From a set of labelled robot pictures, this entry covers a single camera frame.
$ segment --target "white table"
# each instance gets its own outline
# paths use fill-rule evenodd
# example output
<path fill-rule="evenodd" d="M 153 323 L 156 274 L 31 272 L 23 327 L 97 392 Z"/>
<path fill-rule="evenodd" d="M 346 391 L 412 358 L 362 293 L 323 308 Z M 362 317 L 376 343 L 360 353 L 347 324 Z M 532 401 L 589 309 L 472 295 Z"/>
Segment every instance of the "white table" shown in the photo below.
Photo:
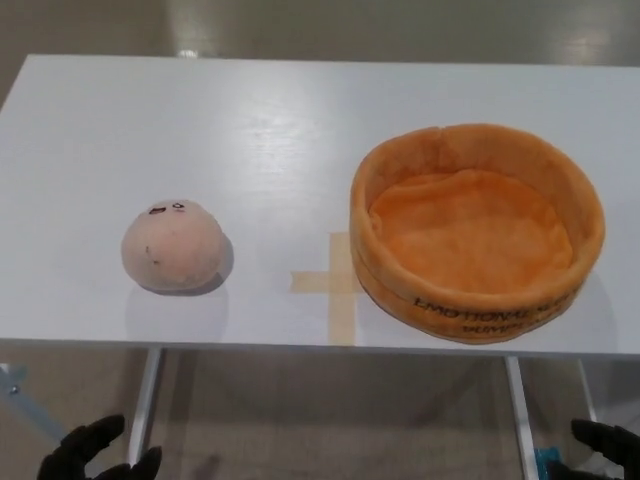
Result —
<path fill-rule="evenodd" d="M 0 340 L 149 348 L 135 458 L 162 348 L 331 347 L 327 296 L 292 293 L 292 272 L 329 268 L 330 234 L 347 230 L 352 176 L 372 147 L 430 125 L 523 128 L 572 156 L 605 208 L 605 249 L 574 306 L 474 347 L 360 294 L 352 346 L 505 356 L 533 475 L 517 357 L 640 354 L 638 112 L 631 68 L 30 56 L 0 114 Z M 173 197 L 208 208 L 232 244 L 211 294 L 153 295 L 121 267 L 126 227 Z"/>

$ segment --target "black glove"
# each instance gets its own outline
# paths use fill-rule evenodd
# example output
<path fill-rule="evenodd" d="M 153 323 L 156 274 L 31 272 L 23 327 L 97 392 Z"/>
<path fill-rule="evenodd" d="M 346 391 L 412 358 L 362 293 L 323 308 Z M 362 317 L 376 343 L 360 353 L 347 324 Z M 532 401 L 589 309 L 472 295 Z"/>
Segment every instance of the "black glove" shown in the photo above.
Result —
<path fill-rule="evenodd" d="M 572 420 L 571 433 L 581 443 L 624 469 L 624 480 L 640 480 L 640 437 L 621 427 Z M 571 470 L 560 462 L 547 465 L 550 480 L 605 480 L 610 477 Z"/>
<path fill-rule="evenodd" d="M 60 446 L 40 465 L 38 480 L 90 480 L 84 469 L 101 450 L 122 435 L 124 417 L 105 417 L 89 426 L 81 426 L 62 439 Z M 153 480 L 160 469 L 162 450 L 148 450 L 140 462 L 110 468 L 94 480 Z"/>

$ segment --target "pink plush ball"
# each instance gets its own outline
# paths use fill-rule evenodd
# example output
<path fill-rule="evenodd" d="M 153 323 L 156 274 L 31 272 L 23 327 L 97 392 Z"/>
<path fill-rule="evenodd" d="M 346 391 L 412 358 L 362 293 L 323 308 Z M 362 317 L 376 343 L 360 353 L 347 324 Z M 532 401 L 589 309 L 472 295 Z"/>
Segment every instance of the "pink plush ball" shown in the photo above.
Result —
<path fill-rule="evenodd" d="M 144 288 L 191 290 L 213 280 L 223 247 L 224 235 L 209 212 L 188 200 L 166 200 L 131 224 L 122 239 L 122 263 Z"/>

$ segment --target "orange plush basket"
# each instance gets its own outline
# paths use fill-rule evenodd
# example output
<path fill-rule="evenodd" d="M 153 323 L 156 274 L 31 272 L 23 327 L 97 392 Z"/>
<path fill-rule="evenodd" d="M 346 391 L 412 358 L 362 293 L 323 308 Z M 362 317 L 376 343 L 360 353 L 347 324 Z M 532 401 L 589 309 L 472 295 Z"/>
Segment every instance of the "orange plush basket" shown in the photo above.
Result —
<path fill-rule="evenodd" d="M 391 315 L 464 343 L 563 313 L 604 242 L 602 206 L 565 154 L 497 125 L 428 128 L 363 160 L 351 189 L 355 272 Z"/>

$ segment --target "masking tape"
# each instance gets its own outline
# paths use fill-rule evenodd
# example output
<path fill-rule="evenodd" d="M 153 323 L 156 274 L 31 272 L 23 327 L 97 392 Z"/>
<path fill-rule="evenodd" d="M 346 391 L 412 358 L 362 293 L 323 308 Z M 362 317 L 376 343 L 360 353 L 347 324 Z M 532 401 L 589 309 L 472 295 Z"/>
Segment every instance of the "masking tape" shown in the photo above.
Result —
<path fill-rule="evenodd" d="M 353 271 L 348 233 L 329 237 L 328 272 L 292 272 L 292 293 L 329 295 L 329 343 L 351 346 L 356 336 L 356 296 L 362 287 Z"/>

